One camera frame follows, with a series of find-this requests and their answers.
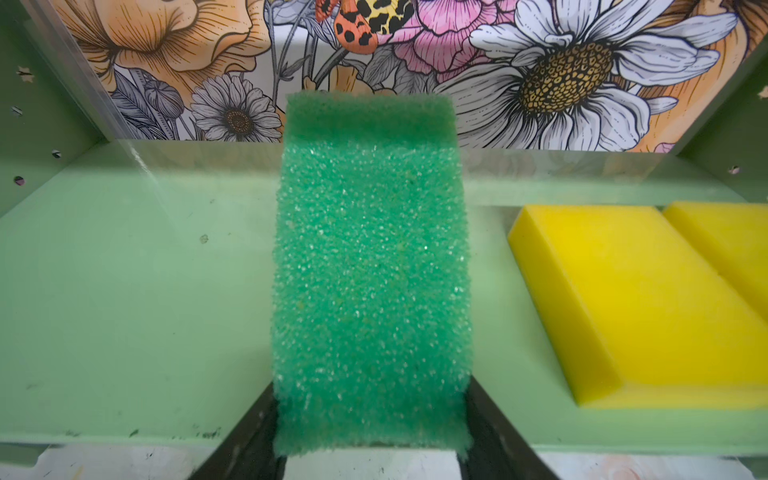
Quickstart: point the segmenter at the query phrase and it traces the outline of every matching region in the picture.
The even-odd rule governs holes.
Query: floral print backdrop
[[[449,95],[467,147],[666,152],[768,30],[767,0],[51,1],[169,140],[279,142],[307,89]]]

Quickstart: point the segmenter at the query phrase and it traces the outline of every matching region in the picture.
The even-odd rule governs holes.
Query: white daisy
[[[208,78],[195,88],[190,109],[208,140],[277,142],[283,123],[272,100],[239,75]]]
[[[728,35],[731,13],[698,15],[645,28],[672,0],[520,0],[515,24],[483,25],[470,35],[495,63],[439,85],[453,97],[459,143],[467,147],[628,150],[650,116],[672,97],[643,99],[649,85],[703,74],[720,54],[701,47]],[[629,91],[611,83],[625,78]]]

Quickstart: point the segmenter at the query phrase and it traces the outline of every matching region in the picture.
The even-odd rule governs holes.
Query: green shelf
[[[216,445],[271,378],[279,145],[118,141],[0,217],[0,442]],[[506,233],[526,203],[743,201],[671,156],[465,152],[475,374],[534,447],[768,452],[768,410],[573,403]]]

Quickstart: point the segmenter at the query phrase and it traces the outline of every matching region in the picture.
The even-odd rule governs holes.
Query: daisy center
[[[242,110],[233,108],[224,114],[228,128],[232,133],[248,135],[253,131],[253,120]]]
[[[574,45],[544,57],[520,89],[523,108],[543,114],[576,105],[600,87],[612,64],[611,50],[598,43]]]

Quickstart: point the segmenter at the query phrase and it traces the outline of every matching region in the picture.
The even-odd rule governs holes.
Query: yellow sponge
[[[768,320],[768,205],[675,202],[664,216]]]
[[[768,406],[768,323],[653,207],[525,207],[509,243],[576,402]]]

